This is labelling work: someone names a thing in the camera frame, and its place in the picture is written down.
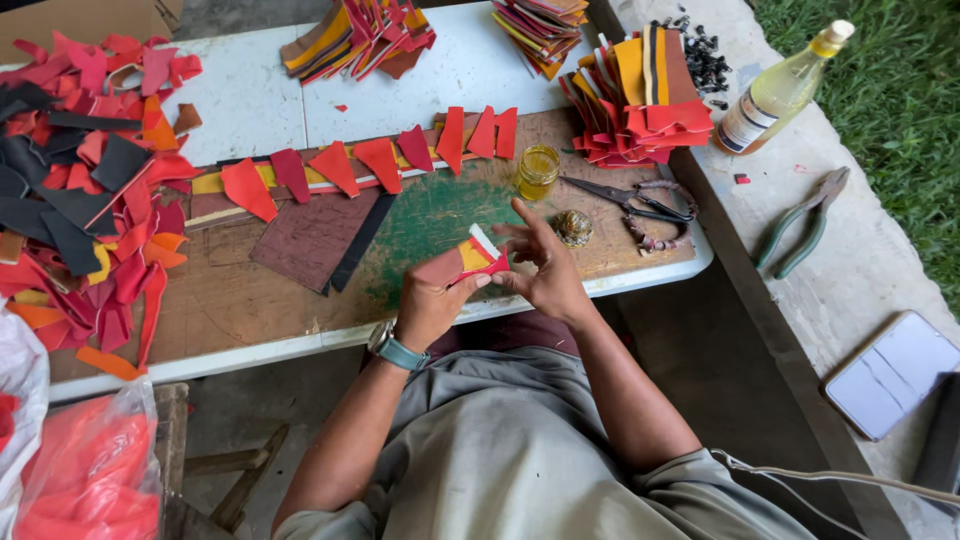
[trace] watch face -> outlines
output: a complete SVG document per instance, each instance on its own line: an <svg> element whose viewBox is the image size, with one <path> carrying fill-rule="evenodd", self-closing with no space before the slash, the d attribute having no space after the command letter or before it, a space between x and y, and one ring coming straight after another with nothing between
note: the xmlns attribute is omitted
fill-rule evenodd
<svg viewBox="0 0 960 540"><path fill-rule="evenodd" d="M383 321L382 323L376 325L376 328L373 329L373 333L370 334L370 340L367 341L367 350L371 353L376 353L380 350L380 346L383 345L383 342L387 340L387 333L389 332L391 321Z"/></svg>

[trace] grass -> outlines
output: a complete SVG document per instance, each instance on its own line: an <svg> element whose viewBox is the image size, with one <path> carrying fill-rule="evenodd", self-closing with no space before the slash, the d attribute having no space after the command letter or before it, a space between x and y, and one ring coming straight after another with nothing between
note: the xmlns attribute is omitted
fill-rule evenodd
<svg viewBox="0 0 960 540"><path fill-rule="evenodd" d="M759 0L767 41L789 56L831 20L856 34L816 102L881 204L960 314L960 3Z"/></svg>

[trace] bottle label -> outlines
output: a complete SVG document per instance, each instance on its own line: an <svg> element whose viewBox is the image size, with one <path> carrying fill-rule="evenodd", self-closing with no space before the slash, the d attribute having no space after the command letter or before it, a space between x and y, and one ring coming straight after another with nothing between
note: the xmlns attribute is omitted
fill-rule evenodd
<svg viewBox="0 0 960 540"><path fill-rule="evenodd" d="M764 111L754 103L751 89L743 92L736 105L730 109L717 126L717 135L724 146L734 152L743 152L760 138L767 128L774 125L777 116Z"/></svg>

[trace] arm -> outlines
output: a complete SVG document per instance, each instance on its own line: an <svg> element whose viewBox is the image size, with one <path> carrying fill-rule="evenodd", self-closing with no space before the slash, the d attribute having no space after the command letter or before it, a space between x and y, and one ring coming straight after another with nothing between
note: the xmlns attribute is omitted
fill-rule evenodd
<svg viewBox="0 0 960 540"><path fill-rule="evenodd" d="M431 263L444 256L418 264L404 275L396 339L414 353L426 351L443 335L469 295L491 280L485 275L470 276L449 289L432 284L437 265ZM360 373L304 454L276 511L273 532L299 511L334 512L363 498L409 374L379 356Z"/></svg>
<svg viewBox="0 0 960 540"><path fill-rule="evenodd" d="M611 445L636 472L702 448L697 436L600 316L577 274L573 255L539 216L519 199L513 207L527 226L499 224L514 237L514 262L530 260L536 276L499 272L493 282L521 294L534 307L564 322L583 356L584 368Z"/></svg>

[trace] sleeve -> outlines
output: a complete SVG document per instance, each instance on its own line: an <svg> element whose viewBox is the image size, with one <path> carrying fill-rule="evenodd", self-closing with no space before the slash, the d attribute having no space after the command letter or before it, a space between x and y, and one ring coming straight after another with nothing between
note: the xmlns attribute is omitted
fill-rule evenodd
<svg viewBox="0 0 960 540"><path fill-rule="evenodd" d="M634 477L641 496L691 538L815 540L804 526L737 484L706 448Z"/></svg>
<svg viewBox="0 0 960 540"><path fill-rule="evenodd" d="M374 528L370 509L354 501L336 512L297 512L280 524L274 540L372 540Z"/></svg>

